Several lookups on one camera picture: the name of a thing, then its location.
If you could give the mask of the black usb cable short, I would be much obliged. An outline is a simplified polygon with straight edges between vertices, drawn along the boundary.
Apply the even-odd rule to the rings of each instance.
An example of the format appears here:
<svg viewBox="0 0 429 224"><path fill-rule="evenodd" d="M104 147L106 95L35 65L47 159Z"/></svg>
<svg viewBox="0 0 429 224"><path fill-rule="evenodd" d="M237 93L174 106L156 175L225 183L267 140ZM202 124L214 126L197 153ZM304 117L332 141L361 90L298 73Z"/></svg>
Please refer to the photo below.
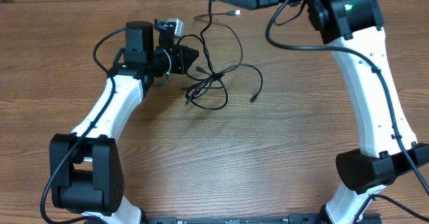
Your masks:
<svg viewBox="0 0 429 224"><path fill-rule="evenodd" d="M227 88L226 88L224 82L222 81L222 77L224 76L224 74L221 72L215 72L214 71L212 62L210 60L210 54L209 54L209 51L208 51L208 48L206 45L206 40L204 38L204 32L212 25L212 3L213 3L213 0L208 0L208 17L209 17L209 20L208 20L208 24L200 32L200 35L197 36L196 34L186 34L186 35L182 36L181 38L179 38L179 40L176 43L176 45L179 46L180 42L184 38L196 38L202 44L202 52L204 54L204 57L206 58L209 71L207 72L203 68L196 67L197 71L206 74L207 77L202 78L202 79L192 78L193 80L196 81L196 83L190 87L185 87L185 90L186 90L185 106L188 106L189 104L192 103L194 106L196 106L200 109L203 109L203 110L207 110L207 111L220 110L226 106L226 104L228 103L228 100L229 100ZM195 103L196 99L205 95L209 90L212 89L213 82L219 82L221 84L220 89L224 90L225 102L220 107L205 107L205 106L199 105L198 103Z"/></svg>

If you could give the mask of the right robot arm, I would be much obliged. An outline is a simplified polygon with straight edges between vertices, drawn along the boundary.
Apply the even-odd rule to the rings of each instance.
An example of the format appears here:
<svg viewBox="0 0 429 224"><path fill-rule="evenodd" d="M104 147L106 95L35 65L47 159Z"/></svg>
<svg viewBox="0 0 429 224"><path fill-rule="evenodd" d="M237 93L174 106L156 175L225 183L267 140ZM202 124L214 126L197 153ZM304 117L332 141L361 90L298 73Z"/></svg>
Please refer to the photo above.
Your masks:
<svg viewBox="0 0 429 224"><path fill-rule="evenodd" d="M366 208L383 189L428 163L428 145L407 122L389 69L383 17L377 0L217 0L248 10L303 3L332 53L355 111L359 147L339 154L341 183L317 223L366 223Z"/></svg>

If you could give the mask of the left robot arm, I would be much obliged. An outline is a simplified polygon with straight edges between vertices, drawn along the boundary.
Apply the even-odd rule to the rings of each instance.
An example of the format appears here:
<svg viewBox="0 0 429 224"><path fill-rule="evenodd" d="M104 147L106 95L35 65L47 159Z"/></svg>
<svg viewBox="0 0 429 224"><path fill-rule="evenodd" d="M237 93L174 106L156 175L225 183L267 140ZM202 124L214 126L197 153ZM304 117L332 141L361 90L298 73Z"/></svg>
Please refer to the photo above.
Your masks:
<svg viewBox="0 0 429 224"><path fill-rule="evenodd" d="M122 32L125 47L105 71L102 95L79 125L50 142L50 179L40 201L47 223L53 221L46 213L48 197L56 208L79 215L71 223L148 222L143 210L125 197L117 142L154 79L186 74L199 52L174 43L184 35L180 19L129 21Z"/></svg>

